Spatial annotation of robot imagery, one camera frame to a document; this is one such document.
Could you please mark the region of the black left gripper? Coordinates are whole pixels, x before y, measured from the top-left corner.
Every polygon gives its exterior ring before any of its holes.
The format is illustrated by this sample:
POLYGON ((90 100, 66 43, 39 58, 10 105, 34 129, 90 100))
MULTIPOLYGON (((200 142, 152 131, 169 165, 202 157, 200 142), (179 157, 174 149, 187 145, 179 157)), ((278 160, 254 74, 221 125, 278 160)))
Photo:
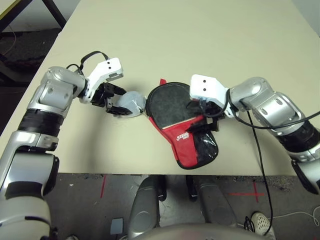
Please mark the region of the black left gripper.
POLYGON ((121 106, 112 106, 109 99, 115 95, 123 96, 127 91, 122 87, 113 85, 111 83, 101 83, 95 90, 91 100, 91 104, 96 107, 105 108, 105 111, 115 116, 128 116, 132 112, 121 106))

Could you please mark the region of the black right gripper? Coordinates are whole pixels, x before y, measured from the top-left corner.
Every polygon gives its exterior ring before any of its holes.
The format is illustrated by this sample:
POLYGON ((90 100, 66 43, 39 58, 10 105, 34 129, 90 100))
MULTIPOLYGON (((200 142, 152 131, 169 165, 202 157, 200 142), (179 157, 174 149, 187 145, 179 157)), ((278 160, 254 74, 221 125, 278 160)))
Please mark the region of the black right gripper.
POLYGON ((201 110, 202 115, 206 118, 212 118, 212 123, 208 123, 206 119, 202 119, 193 123, 188 129, 188 132, 201 132, 201 131, 219 131, 218 120, 222 115, 219 115, 221 108, 212 101, 206 102, 205 100, 195 101, 191 100, 186 105, 188 110, 201 110))

